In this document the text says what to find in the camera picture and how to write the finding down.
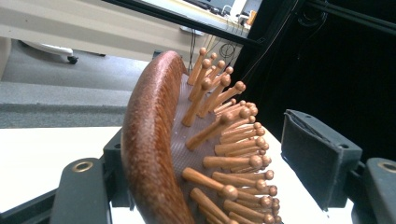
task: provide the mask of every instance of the table surface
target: table surface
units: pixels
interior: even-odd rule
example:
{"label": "table surface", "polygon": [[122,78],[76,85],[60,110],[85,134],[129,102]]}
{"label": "table surface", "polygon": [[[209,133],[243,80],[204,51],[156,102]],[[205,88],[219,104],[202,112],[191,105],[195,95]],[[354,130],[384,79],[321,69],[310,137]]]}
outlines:
{"label": "table surface", "polygon": [[[99,158],[103,147],[120,127],[2,129],[0,130],[0,212],[25,203],[59,185],[63,168],[82,158]],[[278,187],[284,223],[352,223],[345,209],[322,212],[296,174],[280,156],[280,143],[266,133],[268,155]],[[113,223],[144,223],[138,211],[112,209]]]}

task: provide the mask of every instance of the floor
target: floor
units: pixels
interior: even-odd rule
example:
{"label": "floor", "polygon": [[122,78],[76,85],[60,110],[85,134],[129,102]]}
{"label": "floor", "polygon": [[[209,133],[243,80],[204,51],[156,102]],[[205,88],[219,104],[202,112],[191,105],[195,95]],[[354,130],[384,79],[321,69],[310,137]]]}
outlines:
{"label": "floor", "polygon": [[0,82],[0,128],[121,126],[148,62],[74,50],[76,64],[12,41]]}

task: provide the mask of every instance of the chair wheel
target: chair wheel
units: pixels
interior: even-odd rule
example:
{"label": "chair wheel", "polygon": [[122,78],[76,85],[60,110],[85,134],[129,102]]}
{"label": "chair wheel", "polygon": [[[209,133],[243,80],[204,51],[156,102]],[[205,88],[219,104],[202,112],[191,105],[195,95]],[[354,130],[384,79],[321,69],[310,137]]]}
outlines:
{"label": "chair wheel", "polygon": [[78,57],[76,56],[68,56],[67,60],[71,63],[71,64],[76,64],[78,62]]}

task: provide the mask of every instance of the black curtain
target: black curtain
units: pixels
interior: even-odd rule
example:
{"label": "black curtain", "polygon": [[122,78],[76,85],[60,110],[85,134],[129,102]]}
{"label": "black curtain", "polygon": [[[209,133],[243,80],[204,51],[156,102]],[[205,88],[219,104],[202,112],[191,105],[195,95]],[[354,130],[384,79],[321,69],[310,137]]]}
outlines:
{"label": "black curtain", "polygon": [[[375,15],[381,7],[389,7],[380,3],[372,10],[365,7],[365,12]],[[381,13],[384,11],[394,12],[387,8]],[[372,157],[396,161],[396,36],[311,7],[303,7],[297,14],[244,78],[247,90],[241,98],[256,103],[257,120],[278,140],[283,113],[295,109],[322,120],[360,146],[363,161]],[[259,35],[269,35],[274,19],[266,21],[267,27]],[[255,20],[256,29],[259,23]],[[240,77],[260,52],[263,50],[242,51],[242,59],[235,64]]]}

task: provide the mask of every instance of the wooden hairbrush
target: wooden hairbrush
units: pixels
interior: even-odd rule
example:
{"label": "wooden hairbrush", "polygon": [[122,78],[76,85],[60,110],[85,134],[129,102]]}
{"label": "wooden hairbrush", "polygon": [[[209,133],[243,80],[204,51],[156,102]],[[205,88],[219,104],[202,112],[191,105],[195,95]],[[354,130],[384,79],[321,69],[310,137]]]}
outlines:
{"label": "wooden hairbrush", "polygon": [[265,130],[245,90],[214,54],[189,76],[167,51],[148,64],[129,101],[121,159],[134,202],[147,223],[280,223]]}

